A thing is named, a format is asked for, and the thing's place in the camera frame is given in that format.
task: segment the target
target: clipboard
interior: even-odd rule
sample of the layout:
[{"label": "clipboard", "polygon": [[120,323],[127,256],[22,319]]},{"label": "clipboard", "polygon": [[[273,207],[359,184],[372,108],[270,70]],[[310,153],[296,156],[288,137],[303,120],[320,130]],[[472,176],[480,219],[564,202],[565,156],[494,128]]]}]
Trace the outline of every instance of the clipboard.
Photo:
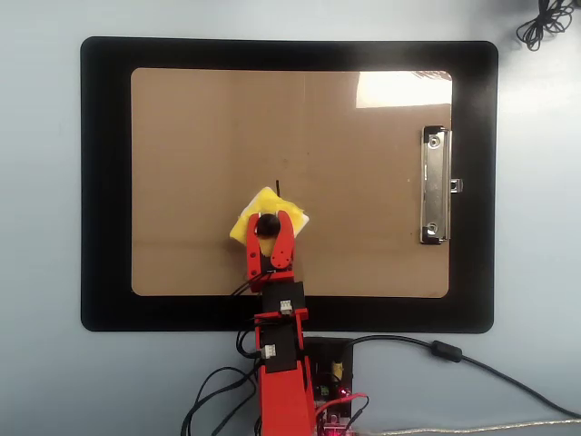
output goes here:
[{"label": "clipboard", "polygon": [[[243,281],[243,247],[227,240],[226,235],[235,215],[251,197],[264,185],[273,186],[280,180],[281,195],[302,206],[311,217],[297,240],[297,259],[302,263],[299,270],[308,293],[309,330],[485,332],[494,320],[497,66],[497,49],[487,42],[87,39],[81,47],[83,325],[91,331],[116,332],[239,330],[256,313],[258,303],[251,297],[234,301],[224,295],[224,289]],[[162,70],[160,80],[168,72],[187,76],[191,72],[222,71],[226,75],[241,74],[252,82],[256,81],[253,73],[258,73],[259,85],[266,87],[268,77],[278,74],[288,76],[290,82],[299,78],[303,86],[312,84],[306,93],[310,103],[298,106],[312,115],[303,119],[312,122],[320,114],[329,118],[325,122],[323,117],[315,126],[305,121],[302,133],[287,130],[281,138],[277,133],[283,127],[290,129],[287,116],[268,112],[272,121],[264,123],[257,115],[259,100],[252,98],[256,84],[247,84],[240,88],[239,101],[252,110],[240,110],[239,115],[245,117],[240,125],[245,126],[242,142],[248,154],[235,159],[230,155],[225,160],[216,154],[216,162],[230,162],[231,166],[228,171],[213,171],[215,162],[204,159],[203,154],[190,154],[192,150],[183,148],[185,143],[178,137],[188,133],[181,129],[200,125],[179,118],[194,111],[192,99],[182,96],[182,100],[176,100],[186,104],[187,111],[175,112],[155,128],[136,126],[135,122],[142,123],[147,118],[142,115],[147,114],[140,114],[142,103],[134,99],[150,98],[148,93],[162,86],[170,92],[172,80],[177,80],[163,79],[164,84],[144,93],[134,91],[133,79],[139,79],[143,72],[160,73],[158,70]],[[374,84],[378,74],[394,72],[449,74],[451,117],[443,115],[448,110],[441,111],[443,106],[437,108],[438,104],[427,105],[433,106],[430,111],[436,109],[433,117],[417,107],[404,116],[405,111],[401,112],[402,107],[393,100],[391,106],[383,105],[383,97],[376,98],[381,93],[360,98],[365,93],[358,90],[367,86],[361,83]],[[325,74],[337,78],[321,79]],[[146,75],[141,79],[152,80]],[[270,87],[270,99],[284,97],[285,87]],[[200,88],[197,96],[201,98],[209,89]],[[222,98],[215,92],[207,94],[213,97],[206,95],[209,105],[195,109],[201,119]],[[166,102],[167,107],[175,102]],[[161,119],[159,109],[156,116]],[[389,121],[383,116],[387,113],[396,114],[392,120],[398,121]],[[414,120],[413,128],[401,129],[408,116]],[[222,129],[208,131],[206,125],[205,134],[208,132],[220,136]],[[374,132],[392,139],[368,139],[361,150],[345,148],[356,143],[358,135],[373,138]],[[301,134],[308,135],[299,141]],[[151,166],[148,153],[152,150],[147,143],[152,138],[175,154],[172,159],[157,161],[159,174],[170,174],[178,182],[182,177],[183,183],[151,183],[147,168]],[[274,144],[267,153],[259,147],[264,141]],[[432,143],[437,141],[443,146]],[[313,144],[336,144],[339,148],[324,151]],[[220,153],[233,149],[228,150],[222,148]],[[382,159],[381,152],[386,151],[397,155],[401,162]],[[404,154],[409,156],[402,163]],[[244,159],[254,160],[258,155],[265,165],[259,171],[254,165],[258,176],[248,177],[245,168],[249,163]],[[345,161],[353,164],[349,177],[333,170]],[[206,175],[198,179],[195,190],[193,169]],[[211,183],[218,176],[230,177],[231,183]],[[344,186],[339,189],[338,183]],[[399,189],[385,186],[393,183],[399,183]],[[187,197],[185,187],[192,193],[191,199],[201,202],[195,206],[196,211],[214,208],[216,203],[227,204],[231,210],[192,214],[191,199],[174,201]],[[213,198],[220,197],[220,201],[204,200],[198,194],[209,190],[214,190]],[[409,207],[395,213],[392,206],[401,199],[409,202]],[[170,200],[175,216],[180,218],[154,226],[152,218],[168,218],[160,214],[160,207]],[[374,203],[371,211],[359,210],[368,203]],[[387,215],[385,219],[377,210]],[[389,225],[399,230],[380,237],[374,233],[377,229],[385,232]],[[204,239],[200,227],[211,237]],[[411,234],[404,237],[400,231],[404,228]],[[422,260],[410,263],[414,266],[406,273],[395,254],[402,253],[397,244],[404,242],[410,250],[417,250]],[[202,255],[196,247],[204,244],[209,248]],[[378,260],[372,255],[374,251],[379,253]],[[425,253],[433,258],[422,257]],[[174,262],[172,257],[181,260]],[[208,257],[219,268],[204,276],[206,271],[199,265],[204,265]],[[190,264],[198,266],[186,271]],[[156,273],[148,276],[148,270]]]},{"label": "clipboard", "polygon": [[448,221],[420,216],[447,199],[441,180],[426,188],[449,173],[451,103],[441,71],[135,70],[133,291],[229,295],[246,262],[229,231],[279,180],[310,216],[295,261],[307,295],[446,295]]}]

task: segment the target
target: light blue table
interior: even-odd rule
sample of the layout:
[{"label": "light blue table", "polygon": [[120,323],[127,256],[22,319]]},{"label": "light blue table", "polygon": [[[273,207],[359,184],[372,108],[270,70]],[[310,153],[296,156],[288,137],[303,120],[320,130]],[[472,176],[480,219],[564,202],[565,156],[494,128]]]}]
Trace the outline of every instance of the light blue table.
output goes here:
[{"label": "light blue table", "polygon": [[[240,363],[233,334],[100,334],[80,323],[79,46],[90,35],[494,42],[496,323],[484,335],[439,339],[581,411],[581,12],[533,54],[512,34],[536,14],[536,3],[4,2],[0,434],[176,435],[203,377]],[[405,344],[361,345],[356,355],[356,388],[371,396],[359,422],[366,428],[561,418],[475,368],[435,361]],[[210,403],[196,434],[209,434],[238,398]],[[250,435],[257,413],[244,409],[223,434]],[[504,434],[573,435],[581,428]]]}]

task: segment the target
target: yellow sponge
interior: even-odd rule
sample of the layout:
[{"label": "yellow sponge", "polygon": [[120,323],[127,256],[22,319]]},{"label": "yellow sponge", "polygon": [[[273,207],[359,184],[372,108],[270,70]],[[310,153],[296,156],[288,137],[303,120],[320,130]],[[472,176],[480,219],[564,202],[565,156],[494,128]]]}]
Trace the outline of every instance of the yellow sponge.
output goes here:
[{"label": "yellow sponge", "polygon": [[289,214],[295,236],[309,222],[309,217],[303,213],[299,206],[282,200],[271,188],[266,187],[262,188],[248,206],[244,208],[240,218],[230,230],[230,237],[246,245],[246,230],[251,215],[255,213],[276,213],[278,211],[284,211]]}]

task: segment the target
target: brown clipboard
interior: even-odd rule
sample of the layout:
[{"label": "brown clipboard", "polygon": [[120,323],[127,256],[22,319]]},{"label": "brown clipboard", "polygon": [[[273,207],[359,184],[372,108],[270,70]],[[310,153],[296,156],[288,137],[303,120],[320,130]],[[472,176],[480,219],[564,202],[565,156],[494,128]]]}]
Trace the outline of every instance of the brown clipboard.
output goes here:
[{"label": "brown clipboard", "polygon": [[245,280],[229,231],[264,186],[310,217],[309,295],[437,298],[448,244],[419,242],[421,138],[450,104],[361,107],[358,72],[140,68],[132,75],[133,290],[224,295]]}]

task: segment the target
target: metal clip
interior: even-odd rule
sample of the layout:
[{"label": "metal clip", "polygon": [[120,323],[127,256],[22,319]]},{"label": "metal clip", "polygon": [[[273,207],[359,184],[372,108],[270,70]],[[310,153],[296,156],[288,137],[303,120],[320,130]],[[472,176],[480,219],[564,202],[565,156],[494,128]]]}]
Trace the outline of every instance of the metal clip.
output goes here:
[{"label": "metal clip", "polygon": [[[452,132],[441,125],[424,127],[421,148],[421,243],[440,244],[449,238]],[[462,182],[454,181],[455,191]]]}]

